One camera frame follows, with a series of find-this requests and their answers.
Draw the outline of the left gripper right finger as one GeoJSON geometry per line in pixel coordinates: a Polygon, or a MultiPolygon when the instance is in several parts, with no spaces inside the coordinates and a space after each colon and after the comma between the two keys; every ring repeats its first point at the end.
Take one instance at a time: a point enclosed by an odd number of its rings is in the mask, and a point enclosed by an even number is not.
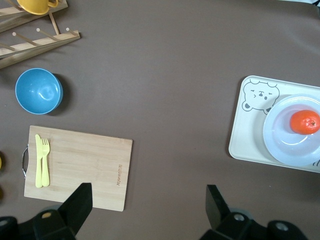
{"type": "Polygon", "coordinates": [[[206,186],[206,214],[213,230],[230,214],[230,209],[216,185],[206,186]]]}

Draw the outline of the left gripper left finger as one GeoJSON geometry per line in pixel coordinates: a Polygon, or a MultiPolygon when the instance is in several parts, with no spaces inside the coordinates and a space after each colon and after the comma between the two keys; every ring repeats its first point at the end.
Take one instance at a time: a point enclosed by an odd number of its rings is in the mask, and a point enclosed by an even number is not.
{"type": "Polygon", "coordinates": [[[91,183],[81,183],[69,198],[58,208],[64,223],[77,234],[93,208],[91,183]]]}

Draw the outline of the pale blue round plate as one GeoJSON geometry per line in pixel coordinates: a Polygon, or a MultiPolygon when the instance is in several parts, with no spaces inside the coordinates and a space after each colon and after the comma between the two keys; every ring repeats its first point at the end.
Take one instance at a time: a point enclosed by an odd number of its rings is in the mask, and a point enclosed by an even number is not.
{"type": "Polygon", "coordinates": [[[293,167],[320,160],[320,129],[303,135],[290,127],[291,116],[311,110],[320,116],[320,99],[307,94],[294,94],[279,101],[267,114],[263,125],[263,140],[269,153],[279,162],[293,167]]]}

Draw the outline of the orange mandarin fruit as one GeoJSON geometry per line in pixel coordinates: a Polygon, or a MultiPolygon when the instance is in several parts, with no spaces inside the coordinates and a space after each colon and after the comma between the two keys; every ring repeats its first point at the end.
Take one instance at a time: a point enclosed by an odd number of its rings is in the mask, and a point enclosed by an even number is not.
{"type": "Polygon", "coordinates": [[[311,135],[320,129],[320,115],[312,110],[300,110],[291,116],[289,124],[295,133],[311,135]]]}

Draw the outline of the bamboo cutting board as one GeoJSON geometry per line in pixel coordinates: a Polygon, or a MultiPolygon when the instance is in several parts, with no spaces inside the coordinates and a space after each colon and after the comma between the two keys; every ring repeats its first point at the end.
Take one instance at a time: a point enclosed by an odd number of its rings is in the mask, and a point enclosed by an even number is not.
{"type": "Polygon", "coordinates": [[[30,126],[24,196],[64,202],[81,184],[92,184],[93,207],[125,208],[133,140],[41,126],[30,126]],[[47,138],[50,184],[36,187],[35,135],[47,138]]]}

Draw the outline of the yellow plastic fork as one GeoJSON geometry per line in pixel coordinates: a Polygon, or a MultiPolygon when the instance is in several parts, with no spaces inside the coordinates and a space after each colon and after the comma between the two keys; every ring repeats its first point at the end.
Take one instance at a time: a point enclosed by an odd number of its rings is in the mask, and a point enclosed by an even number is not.
{"type": "Polygon", "coordinates": [[[50,143],[47,138],[42,138],[42,185],[48,187],[50,185],[50,175],[48,167],[48,155],[50,153],[50,143]]]}
{"type": "Polygon", "coordinates": [[[42,184],[42,140],[41,137],[36,134],[35,135],[35,146],[36,146],[36,173],[35,173],[35,186],[37,188],[41,188],[42,184]]]}

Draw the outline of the cream bear print tray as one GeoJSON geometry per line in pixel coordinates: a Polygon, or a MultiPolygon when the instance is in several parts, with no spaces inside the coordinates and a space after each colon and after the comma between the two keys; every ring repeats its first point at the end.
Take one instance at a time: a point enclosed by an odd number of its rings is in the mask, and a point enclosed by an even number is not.
{"type": "Polygon", "coordinates": [[[240,86],[229,142],[230,155],[238,160],[304,170],[320,174],[320,160],[305,166],[289,166],[276,160],[267,150],[263,127],[270,110],[292,95],[320,99],[320,87],[250,75],[240,86]]]}

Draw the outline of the blue bowl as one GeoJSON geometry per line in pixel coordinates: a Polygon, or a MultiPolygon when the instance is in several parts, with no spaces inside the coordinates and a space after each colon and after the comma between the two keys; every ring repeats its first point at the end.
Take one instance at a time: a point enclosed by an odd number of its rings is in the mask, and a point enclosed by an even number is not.
{"type": "Polygon", "coordinates": [[[59,79],[43,68],[31,68],[23,72],[15,84],[15,96],[27,112],[45,115],[62,102],[64,90],[59,79]]]}

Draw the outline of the wooden peg mug rack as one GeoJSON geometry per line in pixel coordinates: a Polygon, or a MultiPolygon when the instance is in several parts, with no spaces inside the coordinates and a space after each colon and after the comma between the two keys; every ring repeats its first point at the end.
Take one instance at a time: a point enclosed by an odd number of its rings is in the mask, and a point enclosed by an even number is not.
{"type": "Polygon", "coordinates": [[[67,0],[59,0],[57,7],[51,7],[43,15],[36,15],[25,11],[20,7],[17,0],[4,1],[9,6],[3,7],[0,3],[0,35],[12,32],[12,37],[15,40],[14,44],[9,44],[0,39],[0,70],[81,38],[78,30],[67,28],[66,32],[61,33],[53,16],[53,13],[68,8],[67,0]],[[48,33],[38,27],[35,37],[30,38],[14,30],[17,27],[43,17],[49,17],[55,31],[54,34],[48,33]]]}

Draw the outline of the yellow mug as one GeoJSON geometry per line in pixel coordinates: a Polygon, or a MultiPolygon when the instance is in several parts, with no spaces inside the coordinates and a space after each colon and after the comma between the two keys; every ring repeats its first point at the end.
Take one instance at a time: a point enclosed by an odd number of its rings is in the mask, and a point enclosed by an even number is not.
{"type": "Polygon", "coordinates": [[[28,13],[44,15],[50,8],[56,8],[59,0],[17,0],[17,3],[28,13]]]}

